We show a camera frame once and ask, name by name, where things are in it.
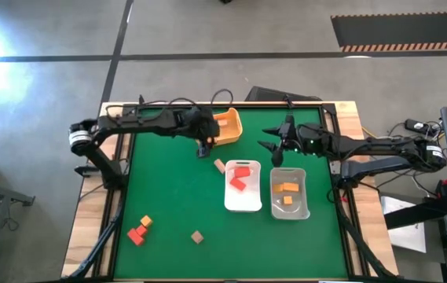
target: green mat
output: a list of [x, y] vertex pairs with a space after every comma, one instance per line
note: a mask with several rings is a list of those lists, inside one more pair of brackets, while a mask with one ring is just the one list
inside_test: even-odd
[[[216, 147], [197, 159], [196, 143], [139, 134], [134, 145], [129, 189], [115, 278], [345, 278], [346, 268], [335, 207], [326, 200], [330, 175], [325, 158], [284, 154], [284, 167], [306, 170], [311, 216], [281, 221], [270, 212], [270, 153], [257, 140], [277, 142], [263, 128], [276, 127], [286, 109], [241, 109], [244, 132], [236, 143]], [[319, 123], [319, 111], [296, 108], [297, 123]], [[257, 160], [262, 165], [263, 207], [255, 213], [225, 209], [225, 176], [217, 158]], [[145, 243], [136, 247], [127, 232], [140, 219], [153, 219]], [[199, 230], [199, 245], [190, 237]]]

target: red block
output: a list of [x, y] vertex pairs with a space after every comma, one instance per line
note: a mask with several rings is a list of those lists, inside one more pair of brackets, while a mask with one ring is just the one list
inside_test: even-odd
[[143, 237], [143, 235], [146, 234], [146, 232], [148, 232], [148, 230], [146, 229], [146, 227], [144, 227], [143, 225], [140, 225], [137, 229], [136, 229], [136, 233]]
[[136, 232], [136, 230], [133, 228], [127, 233], [127, 236], [134, 242], [135, 245], [139, 246], [142, 245], [145, 239], [143, 237], [139, 236]]
[[236, 176], [236, 178], [242, 178], [251, 175], [249, 167], [238, 167], [233, 170], [233, 173]]
[[246, 188], [246, 184], [238, 178], [233, 178], [232, 181], [230, 181], [230, 185], [236, 187], [238, 190], [244, 190], [244, 188]]

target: clear plastic container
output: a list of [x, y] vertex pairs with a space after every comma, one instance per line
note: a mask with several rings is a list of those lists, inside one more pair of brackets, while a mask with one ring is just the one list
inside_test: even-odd
[[[239, 190], [230, 185], [234, 177], [233, 170], [238, 167], [249, 167], [251, 174], [239, 178], [246, 188]], [[225, 207], [234, 212], [254, 212], [262, 208], [260, 200], [260, 168], [258, 161], [230, 160], [225, 165]]]
[[242, 135], [242, 124], [237, 110], [229, 108], [229, 111], [213, 115], [220, 126], [220, 135], [216, 137], [215, 146], [237, 142]]
[[[310, 211], [307, 207], [307, 192], [305, 186], [306, 173], [301, 168], [274, 168], [270, 171], [270, 204], [272, 216], [275, 219], [303, 220], [308, 219]], [[298, 192], [274, 192], [274, 185], [285, 182], [299, 185]], [[291, 196], [293, 204], [283, 204], [284, 196]]]

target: wooden block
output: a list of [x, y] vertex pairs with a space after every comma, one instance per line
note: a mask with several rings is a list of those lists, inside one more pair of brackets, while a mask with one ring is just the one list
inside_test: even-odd
[[214, 161], [214, 165], [216, 165], [216, 168], [217, 168], [218, 170], [220, 170], [220, 172], [221, 172], [222, 174], [225, 173], [225, 164], [224, 164], [220, 159], [216, 159], [216, 160]]
[[241, 190], [241, 191], [246, 188], [246, 184], [244, 184], [238, 178], [233, 178], [232, 181], [230, 181], [230, 185], [236, 187], [236, 189]]
[[236, 178], [242, 178], [251, 175], [251, 170], [249, 170], [249, 167], [237, 167], [233, 170], [233, 173]]
[[219, 119], [217, 121], [218, 121], [218, 126], [220, 126], [220, 127], [224, 127], [229, 124], [226, 119]]
[[145, 239], [143, 237], [139, 236], [136, 232], [136, 230], [133, 228], [127, 233], [127, 236], [134, 242], [135, 245], [139, 246], [142, 245]]
[[292, 196], [284, 196], [283, 204], [284, 205], [291, 205], [291, 204], [293, 204], [293, 197]]
[[200, 242], [204, 239], [204, 237], [202, 237], [202, 234], [199, 231], [195, 231], [192, 234], [192, 240], [196, 243], [196, 244], [200, 244]]
[[144, 227], [148, 227], [152, 225], [153, 220], [149, 218], [147, 215], [141, 219], [141, 224], [143, 224]]
[[283, 192], [283, 184], [277, 184], [272, 186], [272, 190], [275, 193], [282, 193]]
[[299, 184], [295, 183], [284, 183], [283, 184], [283, 190], [285, 192], [298, 192], [299, 191]]
[[146, 227], [144, 227], [143, 225], [140, 225], [137, 229], [136, 229], [136, 233], [143, 237], [143, 235], [146, 234], [146, 232], [148, 232], [148, 230], [146, 229]]

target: gray floor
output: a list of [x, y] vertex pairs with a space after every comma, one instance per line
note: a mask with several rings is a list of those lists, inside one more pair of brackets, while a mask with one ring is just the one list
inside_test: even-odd
[[[125, 0], [0, 0], [0, 56], [111, 54]], [[337, 51], [329, 16], [447, 11], [446, 0], [136, 0], [123, 47], [132, 53]], [[0, 239], [0, 282], [59, 278], [84, 159], [69, 151], [70, 123], [94, 117], [108, 62], [0, 64], [0, 183], [37, 196], [13, 207], [16, 232]], [[122, 62], [111, 101], [188, 97], [226, 87], [242, 100], [264, 86], [325, 100], [354, 100], [375, 134], [406, 118], [436, 120], [447, 105], [447, 57]], [[392, 175], [380, 175], [382, 182]], [[447, 168], [420, 181], [434, 188]], [[422, 197], [409, 178], [384, 191]], [[428, 255], [441, 260], [437, 227]], [[440, 281], [426, 255], [394, 249], [400, 273]]]

